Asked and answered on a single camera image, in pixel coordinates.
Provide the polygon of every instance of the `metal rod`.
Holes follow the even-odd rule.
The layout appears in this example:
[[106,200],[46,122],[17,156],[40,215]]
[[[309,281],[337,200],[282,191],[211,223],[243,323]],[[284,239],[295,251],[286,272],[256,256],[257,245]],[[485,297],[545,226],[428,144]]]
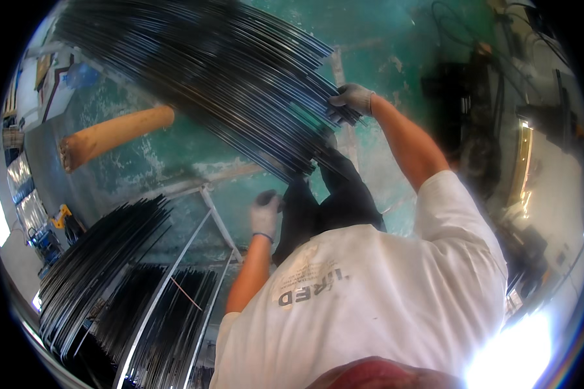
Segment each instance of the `metal rod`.
[[175,280],[175,278],[171,277],[171,281],[173,281],[173,284],[175,284],[175,285],[176,285],[176,286],[179,288],[179,290],[180,290],[182,293],[184,293],[184,295],[185,295],[185,296],[188,298],[188,300],[190,300],[190,302],[191,302],[191,303],[192,303],[192,304],[193,304],[195,307],[197,307],[197,309],[198,309],[198,310],[200,310],[200,311],[202,311],[202,310],[203,310],[203,309],[202,309],[202,308],[201,308],[199,305],[197,305],[197,303],[196,303],[196,302],[195,302],[193,299],[191,299],[191,298],[190,298],[190,296],[188,295],[188,293],[187,293],[187,292],[185,292],[185,291],[182,289],[182,287],[181,287],[181,286],[179,286],[179,284],[177,283],[177,281]]
[[190,374],[192,373],[192,369],[197,362],[197,356],[199,355],[199,349],[201,348],[201,343],[203,342],[203,338],[205,337],[205,331],[208,328],[208,322],[210,321],[210,316],[212,315],[212,310],[214,308],[214,304],[216,303],[216,299],[218,297],[218,292],[220,292],[220,288],[223,286],[223,279],[225,278],[225,274],[227,273],[227,268],[229,267],[229,262],[232,260],[234,253],[232,252],[229,255],[229,259],[225,264],[225,268],[223,269],[223,274],[221,274],[220,279],[218,280],[218,285],[214,290],[214,296],[212,296],[212,301],[210,303],[210,307],[208,308],[208,312],[205,315],[205,320],[203,321],[203,326],[201,328],[201,333],[199,334],[199,338],[197,339],[197,345],[195,346],[195,351],[192,353],[192,359],[190,360],[190,365],[188,366],[188,372],[186,374],[186,380],[184,380],[184,387],[186,389],[188,386],[188,381],[190,380]]
[[199,193],[201,193],[203,201],[205,201],[205,204],[210,208],[210,211],[212,211],[212,218],[214,219],[214,222],[216,223],[218,229],[220,230],[221,235],[223,235],[223,239],[225,240],[227,245],[232,249],[232,255],[236,257],[238,263],[242,263],[243,262],[242,256],[240,255],[240,252],[236,248],[236,245],[234,244],[234,240],[232,239],[231,235],[229,235],[229,231],[227,231],[225,223],[223,223],[223,220],[220,218],[220,215],[216,210],[216,206],[214,206],[214,202],[212,202],[212,198],[210,197],[207,185],[202,185],[199,188]]
[[178,256],[177,260],[175,261],[175,263],[173,264],[173,266],[171,266],[169,269],[167,269],[166,274],[164,275],[162,280],[160,280],[160,284],[158,284],[158,286],[156,287],[156,291],[154,292],[154,295],[149,300],[148,308],[147,308],[145,315],[143,315],[143,317],[141,318],[139,325],[135,328],[135,331],[132,334],[130,341],[128,342],[128,344],[130,345],[129,350],[127,353],[124,354],[124,356],[121,358],[121,362],[117,366],[117,375],[115,376],[115,382],[113,384],[113,388],[121,389],[123,387],[123,380],[126,376],[126,373],[128,372],[130,360],[132,359],[132,356],[134,355],[134,351],[136,350],[136,346],[138,345],[139,339],[140,339],[143,331],[145,330],[145,326],[147,325],[149,317],[151,316],[152,312],[154,311],[154,308],[156,307],[158,300],[160,300],[160,297],[163,295],[164,288],[169,283],[169,280],[171,279],[173,272],[176,270],[179,262],[182,260],[182,258],[186,254],[188,247],[190,247],[192,242],[195,240],[195,238],[197,237],[197,234],[199,233],[199,231],[203,227],[203,224],[205,224],[205,221],[208,219],[208,217],[210,217],[210,215],[212,215],[211,208],[210,208],[210,211],[208,211],[208,213],[205,215],[205,217],[203,218],[203,220],[201,221],[201,223],[199,224],[199,226],[197,227],[195,232],[192,234],[192,236],[188,240],[187,244],[184,246],[182,253],[179,254],[179,256]]

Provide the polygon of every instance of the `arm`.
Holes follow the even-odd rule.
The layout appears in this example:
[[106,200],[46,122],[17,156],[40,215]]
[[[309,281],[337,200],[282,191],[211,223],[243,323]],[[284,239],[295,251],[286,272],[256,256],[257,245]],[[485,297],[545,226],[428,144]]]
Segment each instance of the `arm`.
[[229,291],[225,314],[242,312],[253,296],[264,286],[268,280],[271,246],[272,242],[267,237],[253,236],[240,274]]
[[265,191],[251,205],[253,239],[240,274],[229,291],[225,314],[242,312],[268,280],[270,248],[276,234],[280,202],[277,192]]
[[329,103],[349,105],[379,122],[396,162],[416,192],[427,179],[450,168],[433,139],[387,100],[356,84],[338,90],[342,94],[330,98]]

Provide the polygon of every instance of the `white work glove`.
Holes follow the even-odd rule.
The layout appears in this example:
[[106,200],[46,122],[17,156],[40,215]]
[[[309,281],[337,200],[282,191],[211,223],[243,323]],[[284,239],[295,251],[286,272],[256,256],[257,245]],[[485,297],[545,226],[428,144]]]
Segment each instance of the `white work glove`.
[[358,84],[345,84],[337,89],[339,96],[329,97],[329,104],[333,106],[348,105],[353,110],[372,116],[370,99],[374,93]]
[[264,235],[274,243],[277,233],[277,213],[281,212],[281,197],[271,189],[257,195],[251,204],[253,235]]

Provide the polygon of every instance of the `green floor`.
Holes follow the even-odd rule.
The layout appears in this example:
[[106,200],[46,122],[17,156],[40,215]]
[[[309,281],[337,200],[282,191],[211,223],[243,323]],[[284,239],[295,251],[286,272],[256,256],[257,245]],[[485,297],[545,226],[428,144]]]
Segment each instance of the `green floor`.
[[[440,60],[466,61],[468,50],[447,45],[440,51],[430,1],[416,0],[254,0],[254,6],[296,24],[340,53],[346,82],[360,83],[386,97],[425,129],[435,129],[433,107],[422,96],[420,78]],[[492,11],[482,0],[447,1],[482,37],[493,41]],[[335,82],[331,62],[320,73]],[[286,185],[257,168],[205,129],[177,114],[175,123],[117,147],[72,175],[60,168],[56,145],[65,135],[148,108],[137,96],[107,78],[76,91],[64,115],[27,133],[25,147],[42,200],[52,214],[66,203],[91,225],[113,206],[169,185],[196,186],[214,180],[212,198],[239,246],[249,242],[248,207],[258,192]],[[387,229],[412,233],[415,194],[389,151],[374,120],[357,125],[354,136],[337,130],[344,154],[358,162]],[[327,196],[319,172],[311,187]],[[186,239],[194,220],[182,220]]]

